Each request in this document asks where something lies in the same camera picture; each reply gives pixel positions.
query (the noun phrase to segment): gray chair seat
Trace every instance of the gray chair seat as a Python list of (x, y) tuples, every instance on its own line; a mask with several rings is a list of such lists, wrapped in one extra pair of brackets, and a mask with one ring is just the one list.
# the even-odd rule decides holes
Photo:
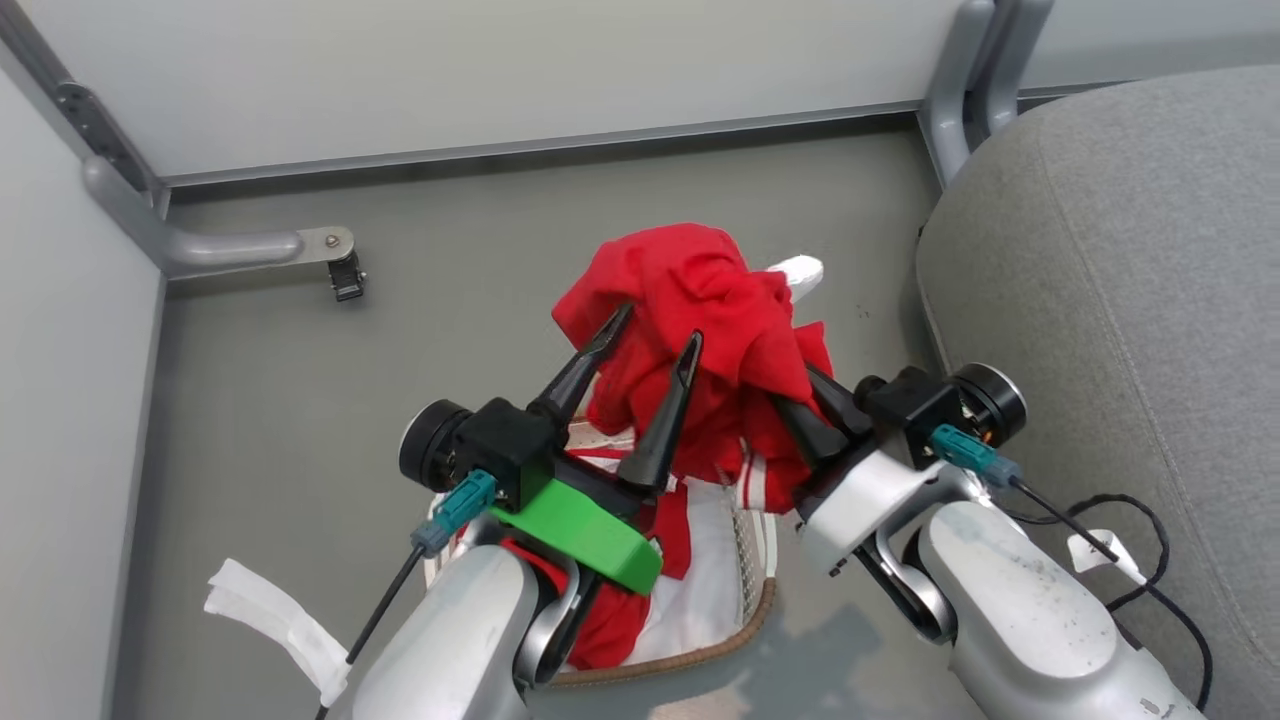
[[(1164, 520), (1160, 587), (1210, 639), (1216, 719), (1280, 712), (1277, 242), (1280, 68), (1244, 68), (1019, 118), (943, 193), (916, 264), (943, 363), (988, 363), (1025, 393), (1009, 452), (1028, 482), (1064, 507), (1129, 493)], [(1140, 514), (1085, 519), (1152, 571)], [(1065, 560), (1064, 538), (1037, 534)], [(1128, 589), (1100, 573), (1100, 596)], [(1151, 598), (1117, 616), (1194, 700), (1199, 652), (1178, 620)]]

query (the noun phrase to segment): white wall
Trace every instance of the white wall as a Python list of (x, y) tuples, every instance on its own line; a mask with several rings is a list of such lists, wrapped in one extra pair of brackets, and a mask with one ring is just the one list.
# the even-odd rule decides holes
[[(159, 174), (195, 176), (183, 182), (909, 105), (960, 3), (20, 0)], [(1059, 0), (1029, 83), (1280, 61), (1276, 8)]]
[(0, 717), (97, 719), (161, 279), (6, 70), (0, 47)]

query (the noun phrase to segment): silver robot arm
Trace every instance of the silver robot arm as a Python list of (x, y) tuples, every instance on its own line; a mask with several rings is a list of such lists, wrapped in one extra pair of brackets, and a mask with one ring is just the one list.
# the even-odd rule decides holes
[[(1149, 652), (1120, 635), (1106, 607), (992, 503), (974, 473), (922, 450), (920, 424), (963, 425), (992, 445), (1020, 428), (1025, 407), (1016, 409), (1011, 383), (1002, 393), (1004, 375), (966, 370), (946, 388), (904, 372), (895, 383), (911, 386), (909, 402), (886, 391), (867, 414), (855, 406), (892, 383), (851, 393), (814, 372), (826, 423), (778, 404), (814, 468), (796, 497), (810, 561), (832, 577), (850, 560), (861, 564), (923, 637), (952, 644), (952, 671), (992, 720), (1203, 717)], [(954, 401), (956, 388), (961, 406), (937, 411), (932, 404)], [(922, 518), (900, 557), (890, 539)], [(355, 720), (530, 717), (524, 691), (558, 669), (590, 600), (573, 588), (575, 564), (553, 551), (543, 555), (566, 569), (570, 591), (557, 596), (540, 582), (498, 544), (512, 532), (490, 516), (472, 521), (357, 688)]]
[[(998, 373), (983, 375), (1007, 383)], [(1021, 404), (1016, 389), (1005, 397)], [(968, 404), (975, 400), (965, 397), (964, 415), (974, 415)], [(849, 433), (859, 423), (847, 409), (838, 415), (828, 406), (828, 419), (846, 425), (855, 445), (868, 436)], [(992, 503), (975, 474), (943, 461), (915, 462), (919, 455), (913, 460), (902, 436), (919, 415), (899, 410), (905, 411), (888, 414), (888, 428), (869, 433), (876, 436), (865, 441), (869, 451), (845, 447), (815, 470), (814, 495), (797, 502), (810, 561), (836, 577), (858, 560), (922, 637), (952, 644), (951, 670), (992, 720), (1202, 719), (1160, 662), (1120, 635), (1102, 602)], [(883, 409), (872, 413), (884, 418)], [(788, 423), (794, 436), (803, 434), (800, 425)], [(1004, 439), (1009, 434), (1006, 428)], [(890, 538), (922, 516), (899, 557)]]
[[(645, 510), (667, 488), (703, 334), (690, 336), (644, 437), (614, 473), (564, 451), (573, 410), (630, 314), (626, 306), (617, 310), (524, 411), (502, 398), (476, 413), (438, 401), (410, 423), (401, 439), (402, 473), (449, 493), (426, 530), (413, 533), (415, 543), (421, 538), (413, 557), (426, 544), (447, 542), (461, 521), (467, 525), (453, 560), (360, 684), (356, 720), (524, 720), (522, 693), (563, 666), (604, 583), (635, 589), (657, 578), (660, 559), (640, 530)], [(475, 469), (490, 474), (486, 500), (503, 521), (472, 502), (485, 497), (466, 484)], [(460, 484), (462, 471), (467, 480)], [(562, 487), (553, 493), (552, 483)], [(471, 511), (466, 518), (444, 511), (456, 497), (457, 507)], [(579, 534), (557, 533), (572, 521), (582, 523)], [(563, 592), (502, 547), (507, 538), (557, 565)], [(602, 557), (600, 542), (630, 544), (622, 546), (625, 556)]]

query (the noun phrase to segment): black cable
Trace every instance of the black cable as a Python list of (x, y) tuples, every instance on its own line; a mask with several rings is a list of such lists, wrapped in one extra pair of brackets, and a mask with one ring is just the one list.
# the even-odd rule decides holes
[(1068, 528), (1071, 528), (1073, 530), (1075, 530), (1075, 534), (1078, 534), (1082, 538), (1084, 538), (1085, 542), (1088, 542), (1089, 544), (1092, 544), (1093, 548), (1097, 550), (1098, 552), (1101, 552), (1103, 557), (1106, 557), (1107, 560), (1110, 560), (1112, 562), (1119, 562), (1120, 561), (1120, 556), (1119, 555), (1116, 555), (1115, 552), (1111, 552), (1110, 547), (1107, 547), (1106, 544), (1103, 544), (1102, 541), (1100, 541), (1098, 538), (1093, 537), (1093, 533), (1091, 533), (1089, 530), (1085, 530), (1084, 525), (1082, 525), (1082, 524), (1079, 524), (1079, 523), (1075, 521), (1075, 518), (1071, 518), (1070, 515), (1064, 514), (1061, 510), (1059, 510), (1057, 507), (1055, 507), (1052, 502), (1050, 502), (1048, 500), (1041, 497), (1041, 495), (1038, 492), (1036, 492), (1034, 489), (1032, 489), (1030, 486), (1028, 486), (1027, 483), (1024, 483), (1021, 478), (1014, 478), (1014, 479), (1011, 479), (1009, 482), (1009, 484), (1014, 486), (1015, 488), (1018, 488), (1019, 491), (1021, 491), (1023, 495), (1025, 495), (1027, 497), (1032, 498), (1036, 502), (1036, 505), (1039, 505), (1044, 510), (1048, 510), (1050, 515), (1053, 515), (1055, 518), (1057, 518), (1059, 520), (1061, 520), (1062, 524), (1065, 524)]
[[(1143, 501), (1138, 500), (1137, 497), (1133, 497), (1132, 495), (1098, 493), (1088, 500), (1082, 500), (1080, 502), (1076, 502), (1075, 505), (1068, 507), (1064, 515), (1075, 518), (1076, 515), (1084, 512), (1085, 510), (1092, 510), (1100, 505), (1106, 505), (1107, 502), (1123, 502), (1126, 505), (1132, 505), (1133, 507), (1137, 507), (1143, 515), (1147, 516), (1148, 520), (1151, 520), (1151, 527), (1156, 532), (1156, 539), (1160, 541), (1160, 560), (1156, 561), (1156, 571), (1152, 573), (1151, 578), (1147, 579), (1147, 584), (1139, 585), (1108, 602), (1107, 611), (1115, 612), (1116, 610), (1120, 610), (1129, 602), (1142, 597), (1142, 593), (1147, 592), (1148, 585), (1158, 583), (1160, 579), (1165, 577), (1165, 571), (1169, 570), (1170, 542), (1169, 542), (1169, 533), (1165, 532), (1165, 524), (1160, 521), (1160, 516), (1156, 515), (1156, 511), (1148, 507), (1147, 503), (1144, 503)], [(1024, 523), (1028, 525), (1056, 525), (1061, 521), (1053, 515), (1048, 515), (1044, 518), (1036, 518), (1032, 515), (1024, 515), (1015, 510), (1009, 510), (1007, 507), (1001, 507), (1000, 505), (997, 505), (997, 507), (1000, 507), (1000, 511), (1004, 512), (1005, 515), (1009, 515), (1014, 520), (1018, 520), (1019, 523)]]
[(1178, 620), (1187, 626), (1187, 632), (1196, 638), (1196, 644), (1201, 650), (1201, 662), (1203, 662), (1204, 666), (1204, 670), (1201, 674), (1201, 692), (1196, 698), (1196, 710), (1204, 712), (1204, 706), (1208, 705), (1208, 691), (1213, 685), (1213, 653), (1208, 648), (1208, 641), (1204, 638), (1204, 633), (1201, 632), (1199, 625), (1197, 625), (1196, 621), (1192, 620), (1176, 602), (1170, 600), (1165, 593), (1160, 592), (1160, 589), (1151, 587), (1151, 583), (1147, 583), (1147, 593), (1169, 609), (1169, 611), (1174, 614), (1174, 618), (1178, 618)]
[[(1021, 484), (1021, 480), (1016, 480), (1016, 483)], [(1025, 486), (1020, 487), (1019, 489), (1027, 493), (1028, 497), (1030, 497), (1032, 500), (1036, 500), (1037, 503), (1039, 503), (1042, 507), (1044, 507), (1050, 512), (1053, 512), (1053, 515), (1047, 518), (1034, 518), (1030, 515), (1024, 515), (1021, 512), (1011, 512), (1004, 507), (1000, 509), (1002, 512), (1018, 520), (1019, 523), (1027, 523), (1030, 525), (1053, 525), (1062, 521), (1064, 516), (1074, 518), (1080, 512), (1084, 512), (1085, 510), (1097, 507), (1098, 505), (1103, 505), (1106, 502), (1124, 502), (1132, 505), (1151, 520), (1151, 527), (1152, 529), (1156, 530), (1156, 538), (1160, 541), (1160, 560), (1156, 562), (1156, 571), (1152, 573), (1151, 578), (1147, 580), (1146, 584), (1134, 588), (1133, 591), (1129, 591), (1128, 593), (1112, 600), (1111, 602), (1107, 603), (1106, 607), (1108, 612), (1115, 612), (1116, 610), (1120, 610), (1133, 600), (1140, 597), (1143, 593), (1148, 593), (1151, 594), (1151, 597), (1156, 598), (1156, 601), (1164, 605), (1165, 609), (1169, 610), (1169, 612), (1171, 612), (1174, 618), (1176, 618), (1178, 621), (1180, 621), (1183, 626), (1187, 628), (1187, 632), (1192, 634), (1192, 638), (1196, 641), (1196, 646), (1199, 648), (1201, 662), (1203, 664), (1203, 673), (1201, 674), (1199, 694), (1196, 698), (1196, 708), (1203, 712), (1204, 706), (1208, 705), (1210, 689), (1213, 685), (1213, 653), (1210, 650), (1208, 641), (1204, 638), (1204, 633), (1201, 632), (1199, 625), (1197, 625), (1196, 621), (1192, 620), (1190, 616), (1187, 615), (1187, 612), (1181, 607), (1179, 607), (1176, 602), (1174, 602), (1169, 596), (1166, 596), (1155, 587), (1156, 583), (1165, 577), (1165, 571), (1169, 570), (1169, 553), (1170, 553), (1169, 533), (1165, 530), (1165, 524), (1160, 520), (1160, 516), (1157, 516), (1156, 512), (1140, 500), (1123, 493), (1117, 495), (1100, 493), (1088, 500), (1076, 502), (1075, 505), (1069, 507), (1066, 512), (1059, 514), (1055, 509), (1047, 505), (1047, 501), (1044, 501), (1044, 498), (1037, 498), (1036, 496), (1028, 493), (1029, 488), (1027, 488)], [(1088, 533), (1085, 530), (1084, 533), (1080, 533), (1080, 537), (1089, 539), (1092, 538), (1092, 533)]]
[[(356, 657), (360, 656), (360, 651), (365, 650), (365, 643), (367, 643), (369, 638), (372, 637), (374, 628), (383, 621), (383, 615), (387, 615), (387, 609), (392, 606), (392, 601), (396, 600), (396, 594), (404, 584), (404, 580), (408, 579), (410, 573), (413, 571), (413, 568), (417, 565), (417, 561), (422, 559), (425, 552), (425, 547), (420, 544), (413, 546), (413, 551), (408, 553), (408, 560), (401, 565), (401, 571), (396, 574), (396, 579), (387, 587), (387, 592), (383, 593), (383, 598), (378, 601), (378, 607), (374, 607), (374, 614), (369, 616), (369, 620), (365, 623), (365, 628), (360, 630), (360, 637), (356, 638), (356, 644), (351, 646), (351, 652), (347, 653), (347, 665), (356, 664)], [(326, 715), (329, 715), (329, 708), (321, 705), (320, 710), (316, 710), (315, 720), (324, 720)]]

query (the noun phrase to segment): bracket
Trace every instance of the bracket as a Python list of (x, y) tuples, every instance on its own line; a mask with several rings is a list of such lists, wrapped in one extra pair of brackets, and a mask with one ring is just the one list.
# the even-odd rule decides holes
[(152, 200), (159, 196), (160, 181), (138, 155), (129, 138), (120, 132), (93, 91), (78, 82), (64, 81), (54, 88), (54, 101), (95, 155), (110, 163), (133, 190), (151, 193)]
[(918, 119), (946, 188), (969, 159), (965, 92), (983, 138), (1018, 117), (1018, 86), (1053, 0), (966, 0), (956, 10)]
[(364, 295), (356, 241), (340, 227), (246, 234), (200, 234), (165, 224), (106, 159), (84, 160), (88, 193), (169, 279), (329, 263), (338, 301)]

